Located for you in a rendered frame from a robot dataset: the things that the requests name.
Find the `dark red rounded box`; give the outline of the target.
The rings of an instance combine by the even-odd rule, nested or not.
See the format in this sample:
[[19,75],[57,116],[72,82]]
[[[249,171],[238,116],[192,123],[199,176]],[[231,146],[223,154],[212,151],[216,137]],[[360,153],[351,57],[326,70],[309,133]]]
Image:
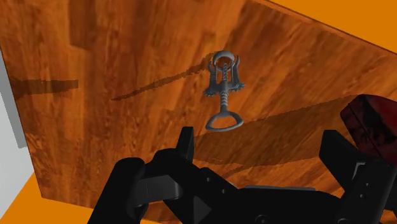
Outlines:
[[361,94],[340,112],[358,150],[397,166],[397,102]]

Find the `grey metal wing corkscrew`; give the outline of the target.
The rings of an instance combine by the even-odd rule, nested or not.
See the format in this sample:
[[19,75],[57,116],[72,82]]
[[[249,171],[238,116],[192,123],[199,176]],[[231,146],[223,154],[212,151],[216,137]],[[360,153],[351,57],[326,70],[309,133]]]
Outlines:
[[[220,58],[230,59],[230,65],[224,63],[222,67],[219,67],[216,63]],[[213,115],[205,125],[208,131],[226,132],[236,129],[244,123],[243,119],[237,113],[228,110],[229,92],[237,92],[245,87],[245,84],[239,79],[239,64],[239,56],[235,56],[232,52],[226,50],[216,52],[212,61],[208,64],[208,70],[210,72],[209,86],[204,90],[204,95],[206,97],[212,97],[219,94],[220,97],[219,113]],[[214,128],[212,126],[217,118],[229,116],[235,119],[235,125],[223,128]]]

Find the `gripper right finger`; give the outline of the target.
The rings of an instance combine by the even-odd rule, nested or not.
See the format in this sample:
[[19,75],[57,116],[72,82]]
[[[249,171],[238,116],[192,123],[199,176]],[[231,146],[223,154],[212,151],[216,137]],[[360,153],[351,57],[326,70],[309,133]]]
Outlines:
[[319,158],[344,189],[334,224],[379,224],[397,167],[358,151],[336,130],[323,132]]

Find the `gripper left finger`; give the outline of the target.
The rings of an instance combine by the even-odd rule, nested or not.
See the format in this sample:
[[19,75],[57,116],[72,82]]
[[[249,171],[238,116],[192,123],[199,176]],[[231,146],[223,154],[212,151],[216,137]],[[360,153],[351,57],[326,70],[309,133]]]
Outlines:
[[164,201],[182,224],[204,224],[211,208],[194,195],[193,127],[183,127],[175,148],[114,165],[87,224],[141,224],[151,202]]

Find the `wooden table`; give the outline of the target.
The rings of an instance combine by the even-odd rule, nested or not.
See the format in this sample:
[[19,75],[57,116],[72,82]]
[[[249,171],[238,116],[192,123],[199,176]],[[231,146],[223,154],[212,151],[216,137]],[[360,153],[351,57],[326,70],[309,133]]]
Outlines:
[[[195,130],[195,164],[238,187],[341,189],[318,153],[358,94],[397,100],[397,53],[266,0],[0,0],[0,49],[43,197],[93,207],[115,162]],[[244,123],[205,128],[208,64],[239,56]]]

